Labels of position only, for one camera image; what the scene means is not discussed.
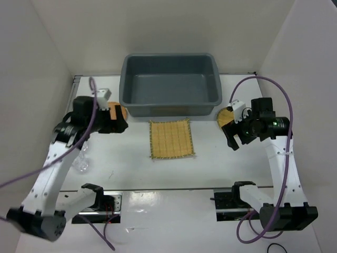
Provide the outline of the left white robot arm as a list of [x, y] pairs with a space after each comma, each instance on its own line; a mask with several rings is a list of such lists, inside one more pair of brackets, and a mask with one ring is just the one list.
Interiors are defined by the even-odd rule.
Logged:
[[22, 233], [50, 242], [63, 233], [66, 223], [86, 208], [112, 211], [114, 197], [105, 195], [104, 189], [85, 183], [65, 203], [57, 201], [60, 189], [83, 143], [91, 133], [123, 133], [128, 124], [120, 105], [114, 107], [115, 119], [107, 99], [78, 96], [73, 111], [64, 116], [54, 128], [45, 161], [45, 170], [39, 173], [30, 193], [18, 208], [10, 208], [6, 220]]

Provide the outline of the orange round woven tray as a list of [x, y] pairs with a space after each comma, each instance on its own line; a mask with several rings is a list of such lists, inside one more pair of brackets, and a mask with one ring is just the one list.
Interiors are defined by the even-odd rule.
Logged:
[[121, 107], [122, 110], [122, 115], [124, 120], [127, 120], [127, 110], [125, 107], [121, 106], [118, 102], [109, 102], [108, 103], [109, 108], [110, 108], [110, 116], [112, 120], [116, 120], [116, 109], [115, 107], [118, 105]]

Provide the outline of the green-rimmed round bamboo tray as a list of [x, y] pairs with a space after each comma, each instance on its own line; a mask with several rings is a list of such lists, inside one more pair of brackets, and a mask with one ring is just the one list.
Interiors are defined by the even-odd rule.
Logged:
[[229, 110], [227, 108], [220, 109], [216, 116], [216, 121], [220, 129], [222, 128], [222, 126], [230, 123], [229, 122]]

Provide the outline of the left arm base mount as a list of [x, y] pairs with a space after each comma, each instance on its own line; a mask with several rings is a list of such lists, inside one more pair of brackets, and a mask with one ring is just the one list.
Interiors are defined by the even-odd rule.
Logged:
[[92, 224], [104, 224], [104, 223], [120, 223], [121, 222], [121, 209], [122, 209], [122, 192], [118, 191], [106, 191], [104, 192], [107, 200], [95, 210], [92, 208], [86, 208], [75, 216], [71, 224], [85, 224], [86, 221], [81, 219], [83, 216]]

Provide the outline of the square bamboo mat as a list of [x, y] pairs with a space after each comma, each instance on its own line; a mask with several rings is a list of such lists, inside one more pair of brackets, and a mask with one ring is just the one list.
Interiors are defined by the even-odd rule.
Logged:
[[152, 159], [180, 159], [195, 155], [190, 120], [149, 122]]

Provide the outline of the clear plastic cup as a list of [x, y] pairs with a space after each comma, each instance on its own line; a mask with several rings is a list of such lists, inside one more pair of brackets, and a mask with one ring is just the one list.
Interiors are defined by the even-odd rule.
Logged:
[[82, 148], [72, 163], [72, 168], [80, 173], [87, 173], [89, 169], [89, 160], [86, 157], [86, 152], [88, 151], [88, 142], [85, 141]]

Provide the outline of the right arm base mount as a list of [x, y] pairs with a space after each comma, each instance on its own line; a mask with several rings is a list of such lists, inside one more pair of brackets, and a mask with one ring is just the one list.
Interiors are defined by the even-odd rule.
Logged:
[[253, 211], [247, 203], [236, 202], [230, 189], [214, 190], [214, 196], [210, 197], [210, 200], [215, 205], [217, 221], [239, 221]]

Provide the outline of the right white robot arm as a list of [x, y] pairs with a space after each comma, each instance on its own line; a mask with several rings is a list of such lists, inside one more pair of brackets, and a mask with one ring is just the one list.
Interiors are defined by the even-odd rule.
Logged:
[[234, 119], [222, 126], [228, 146], [236, 151], [237, 140], [245, 145], [259, 139], [267, 154], [274, 190], [270, 197], [252, 181], [237, 181], [232, 186], [231, 203], [236, 207], [247, 203], [259, 214], [267, 232], [303, 230], [318, 217], [318, 209], [309, 205], [301, 187], [290, 120], [276, 116], [271, 98], [252, 99], [249, 108], [233, 100], [227, 110], [234, 114]]

